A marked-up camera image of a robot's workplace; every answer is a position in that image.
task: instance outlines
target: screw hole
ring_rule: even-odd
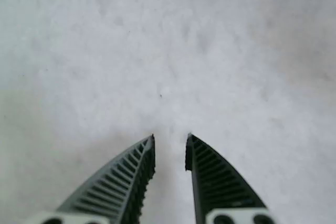
[[[51,218],[46,220],[42,224],[62,224],[62,220],[60,218]]]
[[[227,215],[218,215],[214,220],[214,224],[234,224],[234,222]]]
[[[274,221],[266,215],[255,215],[253,221],[255,224],[274,224]]]

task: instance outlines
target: bolt hole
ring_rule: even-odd
[[[227,215],[218,215],[214,220],[214,224],[234,224],[234,222]]]
[[[255,215],[253,221],[255,224],[274,224],[274,221],[266,215]]]
[[[62,220],[60,218],[51,218],[46,220],[42,224],[62,224]]]

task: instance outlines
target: white ground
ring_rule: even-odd
[[[281,223],[334,223],[335,38],[335,0],[0,0],[0,222],[153,132],[142,223],[195,223],[193,132]]]

